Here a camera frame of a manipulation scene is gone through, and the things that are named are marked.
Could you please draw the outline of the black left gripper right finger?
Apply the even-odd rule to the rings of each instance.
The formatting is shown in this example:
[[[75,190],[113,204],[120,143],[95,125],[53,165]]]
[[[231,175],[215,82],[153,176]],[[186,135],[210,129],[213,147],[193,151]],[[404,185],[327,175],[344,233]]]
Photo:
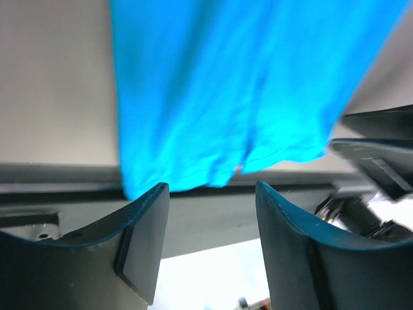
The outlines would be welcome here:
[[[256,216],[274,309],[411,309],[412,241],[344,231],[256,185]]]

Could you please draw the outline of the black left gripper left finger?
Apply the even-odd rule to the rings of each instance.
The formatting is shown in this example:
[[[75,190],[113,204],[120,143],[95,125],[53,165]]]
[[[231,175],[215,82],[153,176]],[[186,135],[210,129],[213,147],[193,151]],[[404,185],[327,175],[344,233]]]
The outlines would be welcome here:
[[[146,309],[154,302],[169,210],[159,183],[59,239],[1,232],[2,309]]]

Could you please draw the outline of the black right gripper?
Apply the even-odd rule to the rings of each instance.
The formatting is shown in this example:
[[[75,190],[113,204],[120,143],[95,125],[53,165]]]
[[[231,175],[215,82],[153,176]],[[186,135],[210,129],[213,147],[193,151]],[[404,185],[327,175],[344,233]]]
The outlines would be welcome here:
[[[361,138],[336,138],[329,147],[398,201],[412,194],[412,105],[343,116]]]

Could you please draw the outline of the bright blue t shirt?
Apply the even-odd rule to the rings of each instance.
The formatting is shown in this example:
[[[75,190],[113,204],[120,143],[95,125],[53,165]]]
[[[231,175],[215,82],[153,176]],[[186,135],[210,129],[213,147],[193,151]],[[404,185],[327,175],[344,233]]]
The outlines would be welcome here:
[[[407,1],[112,1],[125,196],[321,158]]]

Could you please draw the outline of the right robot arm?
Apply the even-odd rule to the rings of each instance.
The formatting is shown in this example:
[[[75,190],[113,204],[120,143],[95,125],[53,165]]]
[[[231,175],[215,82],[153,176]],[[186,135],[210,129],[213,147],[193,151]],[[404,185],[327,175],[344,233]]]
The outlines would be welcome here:
[[[337,138],[330,148],[370,180],[389,200],[412,194],[412,105],[360,112],[343,118],[346,127],[361,138]],[[409,229],[382,220],[362,197],[328,197],[315,215],[328,223],[340,222],[350,232],[366,238],[396,243],[412,238]]]

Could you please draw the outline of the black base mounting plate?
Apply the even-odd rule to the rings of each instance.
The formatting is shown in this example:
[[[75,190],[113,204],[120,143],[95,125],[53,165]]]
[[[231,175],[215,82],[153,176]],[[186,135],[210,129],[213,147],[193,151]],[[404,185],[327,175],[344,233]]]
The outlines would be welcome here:
[[[176,192],[170,196],[163,258],[257,239],[258,181],[309,212],[328,196],[376,193],[373,185],[354,173],[292,170],[238,174],[226,187]],[[127,202],[115,167],[1,166],[1,212],[58,212],[62,233],[88,225]]]

